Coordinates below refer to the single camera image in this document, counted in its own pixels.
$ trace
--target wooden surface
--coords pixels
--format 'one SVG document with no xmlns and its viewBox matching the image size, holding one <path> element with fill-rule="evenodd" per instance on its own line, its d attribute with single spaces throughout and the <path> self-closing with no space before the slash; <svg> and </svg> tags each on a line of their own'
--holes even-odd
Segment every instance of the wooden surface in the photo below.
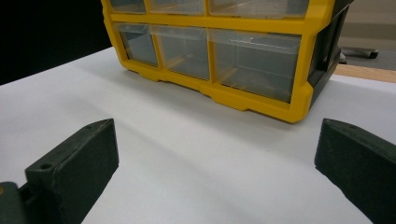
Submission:
<svg viewBox="0 0 396 224">
<path fill-rule="evenodd" d="M 377 81 L 396 83 L 396 71 L 338 64 L 334 72 L 345 77 L 358 77 Z"/>
</svg>

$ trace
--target yellow frame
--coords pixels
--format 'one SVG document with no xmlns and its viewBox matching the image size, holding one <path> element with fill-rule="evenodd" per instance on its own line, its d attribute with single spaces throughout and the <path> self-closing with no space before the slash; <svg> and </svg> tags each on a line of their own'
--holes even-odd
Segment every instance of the yellow frame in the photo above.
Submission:
<svg viewBox="0 0 396 224">
<path fill-rule="evenodd" d="M 117 13 L 112 10 L 109 0 L 101 1 L 108 36 L 116 49 L 120 63 L 125 68 L 135 71 L 142 77 L 146 77 L 153 81 L 170 81 L 197 90 L 211 97 L 219 104 L 227 105 L 238 110 L 250 109 L 287 122 L 301 120 L 308 113 L 314 92 L 313 87 L 307 81 L 314 46 L 317 34 L 331 22 L 335 0 L 310 0 L 305 17 L 279 20 L 211 16 L 208 13 L 208 4 L 210 0 L 205 0 L 205 14 L 199 16 L 153 14 L 149 12 L 149 4 L 147 1 L 145 1 L 147 14 Z M 209 80 L 182 76 L 178 73 L 166 70 L 161 63 L 162 59 L 155 35 L 153 36 L 153 40 L 157 59 L 159 61 L 158 67 L 129 60 L 120 37 L 120 32 L 114 29 L 114 23 L 117 22 L 197 26 L 235 31 L 300 35 L 301 44 L 291 101 L 290 103 L 284 103 L 219 84 L 215 80 L 215 69 L 213 61 L 211 61 L 213 57 L 209 57 Z M 207 43 L 208 53 L 209 55 L 213 55 L 213 46 L 210 41 Z"/>
</svg>

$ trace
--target plastic drawer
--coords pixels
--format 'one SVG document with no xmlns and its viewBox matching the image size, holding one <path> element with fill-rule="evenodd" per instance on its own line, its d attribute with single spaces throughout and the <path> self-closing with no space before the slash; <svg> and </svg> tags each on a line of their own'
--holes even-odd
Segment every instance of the plastic drawer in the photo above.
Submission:
<svg viewBox="0 0 396 224">
<path fill-rule="evenodd" d="M 147 13 L 136 14 L 101 1 L 125 68 L 291 123 L 307 115 L 334 72 L 353 2 L 143 0 Z"/>
<path fill-rule="evenodd" d="M 149 25 L 117 23 L 115 26 L 120 31 L 129 59 L 158 65 Z"/>
<path fill-rule="evenodd" d="M 203 0 L 148 0 L 150 12 L 165 14 L 204 14 Z"/>
<path fill-rule="evenodd" d="M 308 4 L 309 0 L 213 0 L 209 11 L 216 16 L 303 17 Z"/>
<path fill-rule="evenodd" d="M 190 77 L 209 79 L 205 28 L 153 25 L 163 66 Z"/>
<path fill-rule="evenodd" d="M 211 29 L 216 80 L 288 103 L 300 40 L 298 36 Z"/>
<path fill-rule="evenodd" d="M 116 12 L 145 14 L 145 2 L 143 0 L 110 0 L 110 4 Z"/>
</svg>

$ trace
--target floor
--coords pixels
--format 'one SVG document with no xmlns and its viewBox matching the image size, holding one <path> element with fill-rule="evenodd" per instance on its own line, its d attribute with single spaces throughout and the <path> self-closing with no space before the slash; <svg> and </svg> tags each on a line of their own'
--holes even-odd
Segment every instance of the floor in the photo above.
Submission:
<svg viewBox="0 0 396 224">
<path fill-rule="evenodd" d="M 375 59 L 369 59 L 368 51 L 342 49 L 342 52 L 347 64 L 396 71 L 396 51 L 380 50 Z"/>
</svg>

